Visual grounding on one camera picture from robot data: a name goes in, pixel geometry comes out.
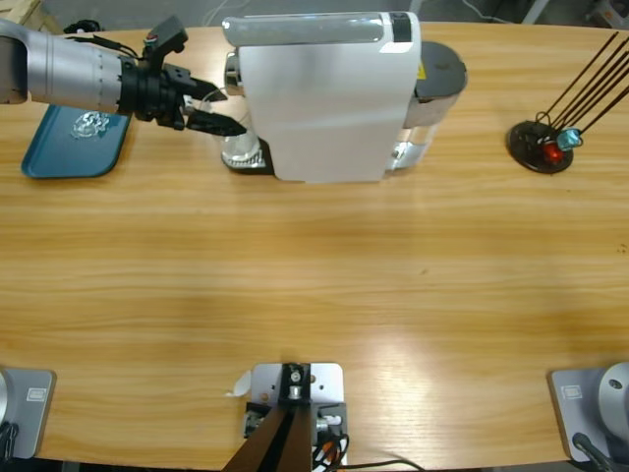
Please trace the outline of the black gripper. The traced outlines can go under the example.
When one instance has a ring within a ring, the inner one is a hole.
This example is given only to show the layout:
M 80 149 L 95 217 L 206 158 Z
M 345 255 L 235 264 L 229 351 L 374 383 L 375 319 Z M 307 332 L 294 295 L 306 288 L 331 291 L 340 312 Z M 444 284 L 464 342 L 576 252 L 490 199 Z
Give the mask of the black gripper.
M 184 95 L 200 101 L 227 99 L 218 86 L 192 77 L 188 69 L 159 64 L 156 60 L 136 61 L 128 56 L 119 59 L 119 114 L 134 115 L 138 120 L 155 121 L 158 126 L 181 131 L 185 128 Z M 218 137 L 247 133 L 247 128 L 230 116 L 197 109 L 188 117 L 186 127 Z

